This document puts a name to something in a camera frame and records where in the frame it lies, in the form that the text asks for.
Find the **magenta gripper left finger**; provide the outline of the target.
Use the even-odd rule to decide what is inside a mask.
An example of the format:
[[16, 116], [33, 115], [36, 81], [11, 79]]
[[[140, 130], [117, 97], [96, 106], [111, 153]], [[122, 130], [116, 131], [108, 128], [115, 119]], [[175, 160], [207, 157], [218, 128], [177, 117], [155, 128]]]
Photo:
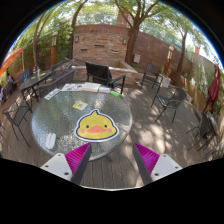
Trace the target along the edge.
[[66, 154], [57, 153], [41, 169], [79, 185], [91, 153], [91, 144], [87, 143]]

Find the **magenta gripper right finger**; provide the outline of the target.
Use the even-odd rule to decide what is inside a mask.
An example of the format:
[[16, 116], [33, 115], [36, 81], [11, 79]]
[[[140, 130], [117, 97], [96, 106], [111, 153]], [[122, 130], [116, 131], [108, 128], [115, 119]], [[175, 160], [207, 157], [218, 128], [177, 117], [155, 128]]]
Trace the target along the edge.
[[144, 185], [182, 169], [168, 154], [159, 155], [138, 143], [133, 144], [133, 155]]

